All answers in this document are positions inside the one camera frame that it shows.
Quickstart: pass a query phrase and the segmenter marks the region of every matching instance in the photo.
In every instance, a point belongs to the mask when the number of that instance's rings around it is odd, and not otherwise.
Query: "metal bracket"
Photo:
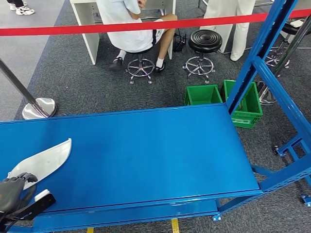
[[[311,207],[311,195],[301,195],[301,198],[307,207]]]
[[[273,154],[275,155],[279,155],[280,157],[285,157],[285,154],[284,154],[284,152],[282,150],[281,150],[279,146],[277,145],[274,145],[272,147],[272,150],[273,152]]]
[[[211,217],[211,220],[213,222],[218,222],[218,221],[221,220],[221,217],[220,217],[220,215],[214,215],[214,216]]]

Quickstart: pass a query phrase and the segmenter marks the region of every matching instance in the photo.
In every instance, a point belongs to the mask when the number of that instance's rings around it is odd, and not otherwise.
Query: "robotic hand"
[[[20,199],[26,181],[32,183],[38,180],[31,173],[24,172],[0,182],[0,233],[8,232],[18,220],[32,220],[56,202],[52,194],[45,190],[44,195],[40,196],[41,199],[27,206],[35,193],[35,185],[29,188],[28,192]]]

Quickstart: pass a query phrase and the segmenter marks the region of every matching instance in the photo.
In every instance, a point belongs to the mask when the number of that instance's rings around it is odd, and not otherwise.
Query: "yellow floor marking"
[[[94,233],[94,228],[88,228],[87,233]]]
[[[171,220],[171,228],[173,233],[180,233],[180,227],[178,226],[178,219],[174,218]]]

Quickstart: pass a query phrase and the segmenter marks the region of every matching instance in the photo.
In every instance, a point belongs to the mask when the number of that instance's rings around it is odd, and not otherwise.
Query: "red barrier tape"
[[[128,24],[109,24],[109,25],[87,25],[87,26],[61,26],[61,27],[40,27],[40,28],[4,28],[0,29],[0,36],[15,35],[65,35],[82,33],[106,33],[122,31],[137,31],[149,29],[169,29],[169,28],[190,28],[208,25],[223,25],[236,23],[255,23],[263,22],[267,13],[253,14],[248,16],[232,16],[219,18],[198,18],[183,19],[166,22],[144,22]],[[306,17],[311,15],[311,9],[295,10],[291,14],[291,18]]]

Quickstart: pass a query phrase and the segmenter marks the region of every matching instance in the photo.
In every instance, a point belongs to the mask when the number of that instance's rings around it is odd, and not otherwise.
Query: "white shirt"
[[[142,22],[132,19],[128,12],[140,14],[137,0],[97,0],[97,3],[103,24]],[[128,52],[151,48],[152,42],[152,30],[108,33],[108,36],[115,47]]]

